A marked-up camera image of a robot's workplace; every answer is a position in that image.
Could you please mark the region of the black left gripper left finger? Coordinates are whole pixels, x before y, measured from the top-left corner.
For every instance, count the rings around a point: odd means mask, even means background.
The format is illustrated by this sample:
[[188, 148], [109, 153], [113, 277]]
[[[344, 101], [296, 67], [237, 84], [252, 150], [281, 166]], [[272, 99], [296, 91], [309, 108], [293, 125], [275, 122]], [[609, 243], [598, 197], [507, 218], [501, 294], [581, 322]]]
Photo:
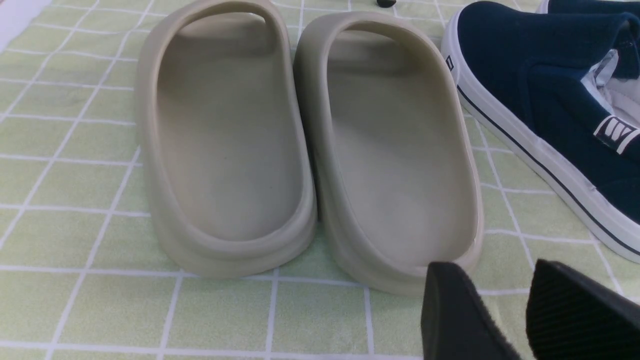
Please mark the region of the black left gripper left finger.
[[421, 333], [425, 360], [519, 360], [466, 271], [453, 262], [427, 267]]

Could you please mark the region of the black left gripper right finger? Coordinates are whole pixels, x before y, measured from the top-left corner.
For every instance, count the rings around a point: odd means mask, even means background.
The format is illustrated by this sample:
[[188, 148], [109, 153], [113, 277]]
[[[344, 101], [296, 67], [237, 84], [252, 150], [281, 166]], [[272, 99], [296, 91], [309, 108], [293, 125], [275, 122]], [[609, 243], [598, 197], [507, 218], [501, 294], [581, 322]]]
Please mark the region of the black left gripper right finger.
[[637, 360], [640, 308], [562, 262], [539, 259], [526, 337], [537, 360]]

